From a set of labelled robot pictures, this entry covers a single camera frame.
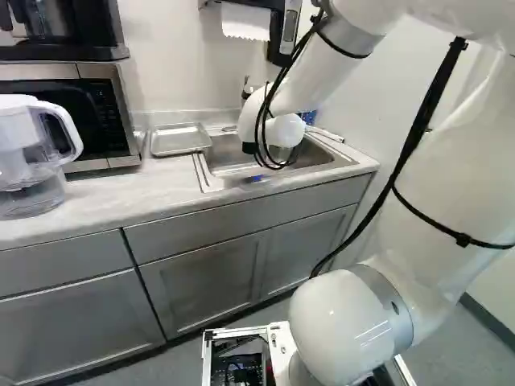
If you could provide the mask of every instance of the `gray floor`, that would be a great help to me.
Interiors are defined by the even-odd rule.
[[[231,326],[286,319],[288,301],[260,310]],[[463,307],[441,329],[410,349],[404,359],[418,386],[515,384],[515,354]],[[200,386],[200,338],[80,386]]]

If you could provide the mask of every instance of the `microwave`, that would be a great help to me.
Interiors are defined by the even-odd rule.
[[[0,64],[0,94],[27,94],[65,108],[84,150],[64,173],[141,164],[118,63]],[[61,153],[68,142],[59,122],[43,116]]]

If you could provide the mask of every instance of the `coffee maker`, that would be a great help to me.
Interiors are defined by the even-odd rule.
[[[0,60],[127,57],[116,0],[0,0]]]

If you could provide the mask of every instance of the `paper towel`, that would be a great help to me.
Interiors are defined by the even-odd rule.
[[[269,9],[222,2],[222,30],[232,38],[270,41]]]

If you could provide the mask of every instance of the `cabinet door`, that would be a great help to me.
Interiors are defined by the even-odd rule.
[[[136,273],[0,301],[0,374],[32,384],[164,343]]]
[[[273,228],[263,271],[261,298],[305,281],[315,264],[343,239],[356,205]]]
[[[265,234],[239,237],[141,267],[169,339],[231,314],[258,297]]]

